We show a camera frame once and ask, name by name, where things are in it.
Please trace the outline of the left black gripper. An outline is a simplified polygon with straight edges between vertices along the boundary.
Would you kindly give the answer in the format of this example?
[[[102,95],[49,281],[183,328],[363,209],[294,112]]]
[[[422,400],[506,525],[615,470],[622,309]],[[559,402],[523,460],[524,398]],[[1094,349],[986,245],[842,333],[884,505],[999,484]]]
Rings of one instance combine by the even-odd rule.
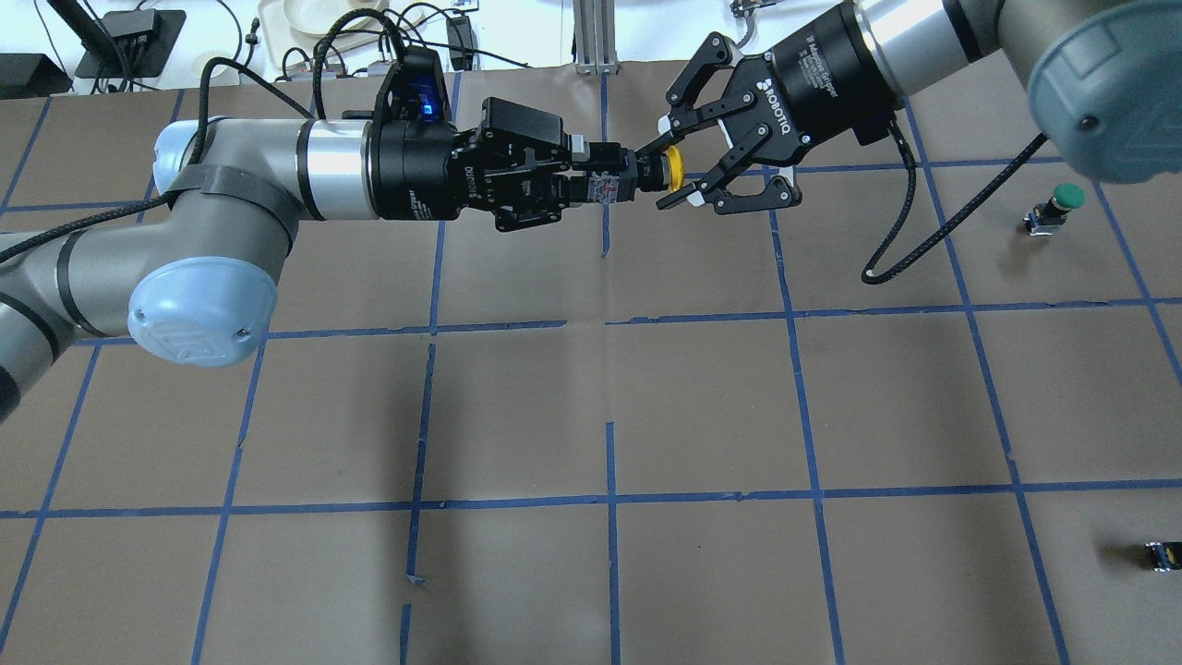
[[[561,219],[572,206],[636,198],[637,177],[569,175],[571,169],[628,169],[636,156],[617,142],[571,138],[557,115],[487,98],[478,128],[395,117],[368,131],[368,189],[377,219],[449,222],[473,208],[499,232]]]

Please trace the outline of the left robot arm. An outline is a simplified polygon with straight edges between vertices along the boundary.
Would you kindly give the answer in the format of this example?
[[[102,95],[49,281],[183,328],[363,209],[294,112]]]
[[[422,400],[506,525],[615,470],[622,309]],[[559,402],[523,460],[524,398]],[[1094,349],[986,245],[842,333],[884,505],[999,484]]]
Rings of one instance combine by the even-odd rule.
[[[303,222],[449,222],[488,211],[499,232],[558,222],[584,203],[669,182],[621,144],[566,132],[556,115],[489,98],[460,131],[446,105],[379,97],[339,119],[235,119],[161,132],[156,224],[95,214],[4,235],[4,417],[84,338],[131,335],[207,369],[249,357],[269,331]]]

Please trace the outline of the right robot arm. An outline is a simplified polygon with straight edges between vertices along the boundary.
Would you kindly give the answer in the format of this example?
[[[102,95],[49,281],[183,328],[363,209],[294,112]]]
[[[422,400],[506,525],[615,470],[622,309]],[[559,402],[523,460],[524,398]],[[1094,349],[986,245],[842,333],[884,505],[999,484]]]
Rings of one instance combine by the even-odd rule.
[[[885,138],[907,97],[1000,51],[1069,168],[1141,184],[1178,172],[1180,30],[1177,1],[840,1],[760,52],[706,37],[667,89],[660,133],[638,156],[720,128],[728,151],[657,206],[797,206],[785,175],[756,195],[728,185],[752,165],[787,170],[847,130],[860,144]]]

